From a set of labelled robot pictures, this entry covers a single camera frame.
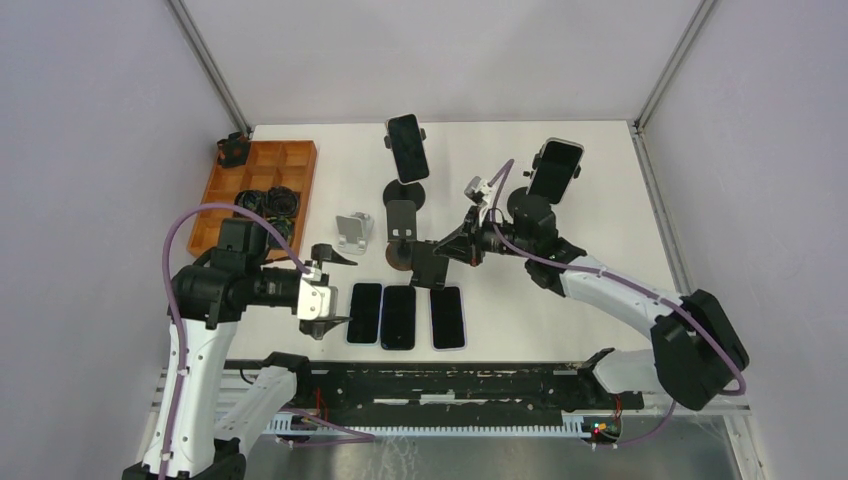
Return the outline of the black folding phone stand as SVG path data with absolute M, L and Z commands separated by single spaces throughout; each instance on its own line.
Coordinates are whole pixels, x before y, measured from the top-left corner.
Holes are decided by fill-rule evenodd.
M 443 290 L 450 259 L 434 253 L 434 242 L 416 242 L 412 249 L 410 285 L 430 290 Z

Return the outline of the phone with light blue case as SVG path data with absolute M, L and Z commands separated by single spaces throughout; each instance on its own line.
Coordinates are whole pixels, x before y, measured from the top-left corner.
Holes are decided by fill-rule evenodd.
M 379 337 L 383 286 L 378 283 L 353 285 L 346 342 L 349 344 L 376 344 Z

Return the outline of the phone stand brown round base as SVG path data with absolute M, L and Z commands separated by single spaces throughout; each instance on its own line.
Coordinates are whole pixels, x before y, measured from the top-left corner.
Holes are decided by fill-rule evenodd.
M 386 204 L 386 260 L 395 270 L 413 269 L 414 247 L 418 242 L 417 212 L 412 200 L 391 200 Z

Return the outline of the silver folding phone stand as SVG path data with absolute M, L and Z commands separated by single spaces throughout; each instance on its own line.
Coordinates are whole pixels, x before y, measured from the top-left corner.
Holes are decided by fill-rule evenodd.
M 367 252 L 374 219 L 364 212 L 335 217 L 337 227 L 336 247 L 341 253 L 361 256 Z

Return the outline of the black phone dark case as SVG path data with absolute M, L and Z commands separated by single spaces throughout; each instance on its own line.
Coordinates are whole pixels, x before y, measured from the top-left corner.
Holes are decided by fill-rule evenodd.
M 416 291 L 408 285 L 383 291 L 380 344 L 384 350 L 409 351 L 416 343 Z

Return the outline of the phone with white case centre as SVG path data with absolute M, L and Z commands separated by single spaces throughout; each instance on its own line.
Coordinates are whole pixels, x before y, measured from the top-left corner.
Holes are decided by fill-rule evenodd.
M 430 291 L 432 344 L 435 350 L 457 350 L 466 346 L 462 294 L 458 286 Z

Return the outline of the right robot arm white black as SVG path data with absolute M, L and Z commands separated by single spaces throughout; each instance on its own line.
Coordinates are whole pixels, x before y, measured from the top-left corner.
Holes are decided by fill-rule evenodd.
M 618 273 L 560 236 L 550 203 L 528 195 L 509 218 L 471 207 L 434 253 L 470 266 L 485 255 L 522 257 L 540 288 L 590 305 L 650 341 L 648 350 L 607 348 L 581 367 L 580 400 L 602 408 L 619 393 L 666 393 L 679 405 L 703 409 L 717 396 L 741 396 L 749 356 L 719 300 L 705 290 L 680 294 Z

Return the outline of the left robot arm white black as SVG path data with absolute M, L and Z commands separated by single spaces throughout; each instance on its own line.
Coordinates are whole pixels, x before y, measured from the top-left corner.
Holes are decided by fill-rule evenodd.
M 267 240 L 259 224 L 226 219 L 216 245 L 172 278 L 177 307 L 168 312 L 166 391 L 150 444 L 123 478 L 242 479 L 249 452 L 276 412 L 312 399 L 308 358 L 273 352 L 236 405 L 216 417 L 226 357 L 248 307 L 288 308 L 300 332 L 315 340 L 347 320 L 336 313 L 338 290 L 322 268 L 348 259 L 316 244 L 304 270 L 268 267 Z

